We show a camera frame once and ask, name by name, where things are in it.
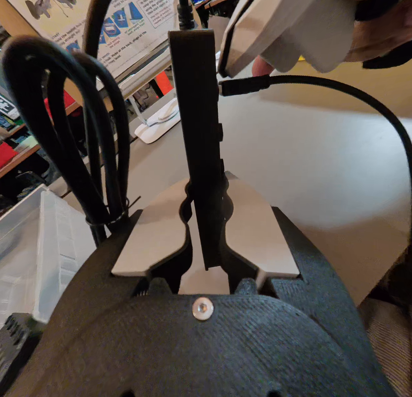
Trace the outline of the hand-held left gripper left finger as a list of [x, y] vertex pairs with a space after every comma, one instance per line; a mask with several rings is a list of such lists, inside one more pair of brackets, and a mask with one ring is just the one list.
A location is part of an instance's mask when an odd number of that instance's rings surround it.
[[189, 178], [158, 194], [141, 212], [111, 273], [121, 277], [147, 277], [183, 252], [189, 243], [192, 207]]

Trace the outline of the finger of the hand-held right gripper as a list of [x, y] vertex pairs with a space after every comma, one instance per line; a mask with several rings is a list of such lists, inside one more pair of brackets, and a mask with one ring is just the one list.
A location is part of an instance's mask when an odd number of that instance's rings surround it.
[[347, 56], [354, 22], [354, 0], [240, 0], [224, 32], [218, 72], [233, 78], [260, 56], [286, 73], [302, 56], [328, 73]]

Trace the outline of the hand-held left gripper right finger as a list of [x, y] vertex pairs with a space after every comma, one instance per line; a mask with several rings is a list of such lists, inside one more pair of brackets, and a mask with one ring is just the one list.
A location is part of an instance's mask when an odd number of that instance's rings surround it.
[[250, 185], [225, 173], [233, 210], [225, 225], [229, 251], [252, 271], [252, 278], [296, 278], [299, 269], [271, 205]]

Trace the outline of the black USB hub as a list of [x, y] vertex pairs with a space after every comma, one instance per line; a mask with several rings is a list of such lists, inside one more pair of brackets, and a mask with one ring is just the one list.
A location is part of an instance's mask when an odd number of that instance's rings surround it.
[[220, 157], [223, 128], [218, 120], [218, 83], [212, 30], [168, 33], [172, 70], [204, 267], [221, 266], [220, 237], [226, 185]]

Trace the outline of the person's right hand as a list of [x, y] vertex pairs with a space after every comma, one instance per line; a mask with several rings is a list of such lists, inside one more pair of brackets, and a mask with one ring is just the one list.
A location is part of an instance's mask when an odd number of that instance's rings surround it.
[[[372, 60], [412, 39], [412, 0], [402, 0], [380, 18], [355, 22], [351, 49], [345, 62]], [[252, 66], [252, 76], [270, 75], [274, 67], [258, 56]]]

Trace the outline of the clear plastic bin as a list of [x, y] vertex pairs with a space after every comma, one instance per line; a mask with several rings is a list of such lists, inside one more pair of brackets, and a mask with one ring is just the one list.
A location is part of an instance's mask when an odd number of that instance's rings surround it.
[[46, 324], [95, 249], [84, 214], [49, 188], [23, 198], [0, 221], [1, 326], [16, 312]]

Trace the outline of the white document stand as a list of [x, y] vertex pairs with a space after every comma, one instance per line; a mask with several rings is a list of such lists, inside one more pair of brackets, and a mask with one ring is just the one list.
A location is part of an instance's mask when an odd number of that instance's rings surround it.
[[[80, 49], [86, 52], [89, 56], [94, 56], [96, 59], [98, 59], [98, 41], [100, 32], [111, 1], [112, 0], [91, 0], [87, 10], [84, 39]], [[4, 26], [9, 26], [9, 33], [12, 35], [34, 32], [35, 35], [40, 36], [7, 0], [1, 0], [1, 21]], [[146, 54], [120, 76], [116, 78], [113, 77], [117, 81], [123, 97], [131, 102], [138, 114], [133, 121], [136, 125], [133, 136], [140, 138], [146, 144], [157, 141], [180, 121], [177, 99], [175, 97], [172, 97], [168, 102], [166, 102], [166, 99], [162, 99], [161, 103], [163, 103], [163, 106], [152, 116], [142, 116], [138, 110], [136, 100], [133, 98], [133, 95], [140, 88], [143, 88], [143, 86], [150, 80], [171, 65], [168, 33], [166, 41], [162, 42], [150, 53]], [[74, 53], [80, 49], [76, 49], [69, 53]]]

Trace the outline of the instruction sheet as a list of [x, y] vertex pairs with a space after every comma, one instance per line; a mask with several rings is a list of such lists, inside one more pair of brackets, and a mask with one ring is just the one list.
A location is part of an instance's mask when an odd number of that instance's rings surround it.
[[[7, 0], [43, 38], [68, 52], [83, 44], [91, 0]], [[178, 29], [178, 0], [112, 0], [98, 41], [98, 60], [120, 76]]]

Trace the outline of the person's trousers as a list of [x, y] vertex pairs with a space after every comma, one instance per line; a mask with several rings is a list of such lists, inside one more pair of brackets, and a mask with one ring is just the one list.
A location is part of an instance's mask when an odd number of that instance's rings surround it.
[[382, 370], [397, 396], [412, 395], [411, 318], [401, 307], [366, 298], [358, 307]]

